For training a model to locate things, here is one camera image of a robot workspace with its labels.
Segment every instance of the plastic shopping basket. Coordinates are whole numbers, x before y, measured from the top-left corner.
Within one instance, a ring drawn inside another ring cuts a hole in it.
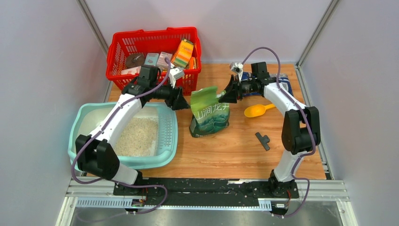
[[[107,56],[107,79],[113,81],[119,89],[123,89],[132,78],[138,74],[124,74],[125,60],[132,53],[160,53],[176,52],[182,39],[190,40],[194,44],[192,56],[197,60],[196,69],[184,70],[184,77],[176,82],[176,86],[183,88],[184,95],[191,95],[197,88],[198,74],[201,72],[201,43],[195,27],[167,28],[163,31],[138,30],[133,32],[115,33]]]

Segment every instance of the wooden tabletop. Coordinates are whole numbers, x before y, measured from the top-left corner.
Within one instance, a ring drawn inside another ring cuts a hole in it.
[[[277,65],[267,65],[270,73],[277,73]],[[250,65],[244,66],[250,72]],[[291,82],[296,99],[303,102],[301,89],[293,65],[282,65]],[[218,93],[230,80],[228,64],[202,65],[198,75],[197,89],[217,86]],[[117,101],[120,90],[114,85],[109,101]],[[230,126],[216,134],[193,138],[189,132],[192,118],[190,109],[176,111],[178,122],[178,145],[174,159],[166,166],[144,169],[144,177],[163,178],[247,178],[267,179],[280,161],[284,151],[281,142],[283,116],[276,109],[268,110],[263,116],[247,118],[244,110],[252,105],[270,104],[263,97],[245,97],[237,104],[230,104]],[[270,150],[265,151],[255,133],[270,138]],[[304,159],[296,175],[309,179],[326,179],[319,152]]]

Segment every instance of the yellow scoop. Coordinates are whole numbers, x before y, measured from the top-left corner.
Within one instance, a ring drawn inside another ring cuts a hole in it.
[[[248,118],[261,116],[266,112],[266,110],[269,110],[269,109],[272,109],[275,107],[276,106],[274,104],[250,106],[245,109],[244,115]]]

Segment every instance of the purple cable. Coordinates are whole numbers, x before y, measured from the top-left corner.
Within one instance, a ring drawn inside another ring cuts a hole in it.
[[[296,167],[298,166],[299,162],[301,161],[301,159],[302,159],[303,157],[312,155],[312,154],[314,154],[314,153],[316,152],[316,142],[315,142],[315,140],[314,140],[313,133],[312,133],[312,131],[311,131],[311,127],[310,127],[310,124],[309,124],[309,122],[308,122],[308,119],[306,118],[305,112],[304,112],[303,109],[299,106],[299,104],[286,92],[286,90],[283,89],[283,88],[280,86],[279,78],[280,78],[280,71],[281,71],[281,63],[280,63],[279,57],[277,56],[277,53],[274,52],[273,49],[268,48],[268,47],[258,47],[258,48],[256,48],[256,49],[252,50],[252,51],[248,54],[248,56],[242,61],[242,64],[244,64],[244,63],[248,60],[248,58],[249,58],[255,51],[257,51],[257,50],[259,50],[259,49],[266,49],[266,50],[272,52],[273,55],[276,57],[277,63],[278,63],[278,65],[279,65],[279,69],[278,69],[278,71],[277,71],[277,76],[276,76],[277,87],[278,87],[279,90],[280,90],[280,91],[281,91],[281,92],[282,92],[282,93],[283,93],[283,94],[284,94],[284,95],[298,108],[298,110],[301,112],[301,115],[302,115],[302,117],[303,117],[303,119],[304,119],[304,121],[305,121],[305,124],[306,124],[306,128],[307,128],[308,133],[309,133],[309,135],[310,135],[310,137],[311,137],[311,143],[312,143],[312,148],[313,148],[311,152],[308,152],[308,153],[305,153],[305,154],[300,155],[299,158],[296,160],[295,164],[293,165],[292,169],[291,169],[292,178],[294,178],[295,180],[306,180],[306,181],[308,182],[308,186],[307,186],[307,188],[306,188],[306,193],[305,193],[305,196],[303,197],[303,200],[302,200],[301,205],[300,205],[293,213],[290,213],[290,214],[285,215],[285,216],[281,216],[281,217],[284,217],[284,218],[288,218],[288,217],[292,217],[293,215],[295,215],[295,214],[297,214],[297,213],[299,212],[299,210],[303,207],[303,205],[304,205],[304,203],[305,203],[305,201],[306,201],[306,198],[308,197],[309,189],[310,189],[310,186],[311,186],[310,180],[309,180],[308,178],[297,178],[297,177],[294,175],[294,172],[295,172]]]
[[[71,167],[72,178],[73,178],[76,182],[78,182],[79,184],[87,185],[87,184],[92,184],[92,183],[95,183],[95,182],[97,182],[97,181],[102,180],[102,178],[97,178],[97,179],[94,179],[94,180],[91,180],[91,181],[81,181],[81,180],[79,180],[79,179],[76,177],[76,175],[75,175],[75,165],[76,165],[76,162],[78,161],[79,157],[82,155],[83,151],[87,148],[87,146],[89,146],[89,145],[91,144],[91,142],[93,142],[101,133],[104,132],[104,130],[106,129],[106,127],[109,125],[109,123],[112,121],[112,119],[113,119],[113,118],[115,117],[115,115],[118,113],[118,111],[119,111],[120,109],[123,108],[124,105],[126,105],[127,103],[129,103],[129,102],[131,102],[131,101],[133,101],[133,100],[135,100],[135,99],[138,99],[138,98],[144,97],[144,96],[146,96],[146,95],[148,95],[148,94],[150,94],[150,93],[153,93],[154,91],[156,91],[157,89],[159,89],[159,88],[166,82],[166,80],[168,79],[168,75],[169,75],[169,72],[170,72],[170,67],[171,67],[171,65],[170,65],[170,60],[169,60],[167,57],[165,58],[165,62],[168,64],[168,70],[167,70],[167,72],[166,72],[165,77],[164,77],[163,80],[161,81],[161,83],[159,83],[159,84],[158,84],[156,87],[154,87],[153,89],[151,89],[151,90],[149,90],[149,91],[147,91],[147,92],[145,92],[145,93],[142,93],[142,94],[140,94],[140,95],[134,96],[134,97],[130,98],[129,100],[123,102],[123,103],[120,105],[120,107],[117,107],[117,108],[115,109],[115,111],[110,115],[110,117],[108,118],[108,120],[104,123],[103,127],[101,128],[101,131],[98,131],[95,135],[93,135],[93,136],[91,137],[91,139],[90,139],[88,142],[86,142],[86,143],[84,144],[84,146],[76,153],[76,157],[75,157],[75,159],[73,160],[73,162],[72,162],[72,167]],[[163,204],[163,202],[166,200],[166,197],[167,197],[167,195],[168,195],[168,190],[166,189],[166,187],[164,187],[164,186],[162,186],[162,185],[135,186],[135,185],[128,185],[128,184],[121,183],[121,182],[114,181],[114,180],[112,180],[112,181],[115,182],[115,183],[119,183],[119,184],[121,184],[121,185],[123,185],[123,186],[132,187],[132,188],[161,187],[161,188],[163,188],[163,189],[165,190],[165,196],[164,196],[164,198],[162,199],[162,201],[161,201],[158,205],[156,205],[156,206],[155,206],[154,208],[152,208],[152,209],[149,209],[149,210],[146,210],[146,211],[142,211],[142,212],[137,212],[136,214],[144,214],[144,213],[149,213],[149,212],[152,212],[152,211],[156,210],[159,206],[161,206],[161,205]],[[79,220],[82,220],[82,221],[86,222],[86,223],[95,223],[95,222],[100,222],[100,221],[103,221],[103,220],[111,219],[111,218],[114,218],[114,217],[117,217],[117,216],[121,216],[121,215],[123,215],[123,214],[117,214],[117,215],[114,215],[114,216],[111,216],[111,217],[108,217],[108,218],[105,218],[105,219],[102,219],[102,220],[96,220],[96,221],[85,221],[85,220],[80,219],[79,216],[77,216],[77,218],[78,218]]]

